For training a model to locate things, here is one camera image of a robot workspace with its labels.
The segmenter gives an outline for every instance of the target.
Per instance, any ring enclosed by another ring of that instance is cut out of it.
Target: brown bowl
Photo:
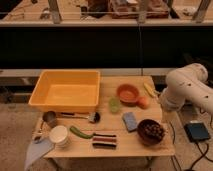
[[[137,127],[138,135],[144,145],[155,145],[162,141],[165,130],[156,121],[152,119],[142,120]]]
[[[138,89],[131,84],[122,84],[117,88],[117,96],[126,105],[136,105],[139,99]]]

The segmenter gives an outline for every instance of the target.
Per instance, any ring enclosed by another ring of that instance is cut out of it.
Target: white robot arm
[[[166,76],[167,88],[160,95],[160,104],[165,110],[173,111],[189,100],[213,115],[213,89],[204,84],[207,78],[206,68],[198,63],[171,71]]]

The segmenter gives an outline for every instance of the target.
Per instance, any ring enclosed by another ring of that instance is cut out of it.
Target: blue sponge
[[[128,132],[133,132],[137,129],[138,124],[132,112],[124,113],[122,118]]]

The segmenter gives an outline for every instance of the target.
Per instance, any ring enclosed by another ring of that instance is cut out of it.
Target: table leg
[[[60,166],[55,162],[53,158],[47,158],[46,160],[55,168],[56,171],[61,170]]]
[[[151,165],[153,164],[153,162],[156,160],[157,157],[146,157],[146,160],[147,160],[147,164],[145,165],[145,169],[148,169],[151,167]]]

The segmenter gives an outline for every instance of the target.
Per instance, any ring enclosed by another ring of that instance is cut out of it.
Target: concrete floor
[[[182,170],[190,167],[191,163],[200,156],[196,146],[189,142],[184,132],[182,123],[192,119],[202,121],[213,136],[213,130],[209,127],[208,114],[195,115],[185,111],[180,117],[173,113],[166,116],[166,120],[172,122],[176,132],[176,156]],[[0,104],[0,171],[22,171],[25,155],[37,118],[41,112],[29,107],[27,104]],[[208,141],[210,150],[208,157],[213,159],[213,141]],[[93,159],[67,159],[57,160],[66,170],[73,171],[141,171],[146,163],[145,158],[93,158]],[[39,159],[30,168],[31,171],[52,171],[54,168],[45,160]],[[174,167],[170,157],[160,157],[155,160],[152,171],[173,171]],[[202,159],[195,165],[196,171],[212,171],[213,164]]]

